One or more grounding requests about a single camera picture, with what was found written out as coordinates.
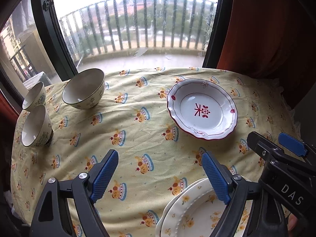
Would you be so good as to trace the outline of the person's hand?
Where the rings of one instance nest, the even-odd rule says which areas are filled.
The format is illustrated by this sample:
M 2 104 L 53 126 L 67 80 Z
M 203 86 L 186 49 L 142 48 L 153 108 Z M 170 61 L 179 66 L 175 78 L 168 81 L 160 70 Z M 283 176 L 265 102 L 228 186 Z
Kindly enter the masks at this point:
M 299 220 L 292 213 L 288 217 L 288 235 L 289 236 L 299 236 L 300 228 L 299 228 Z

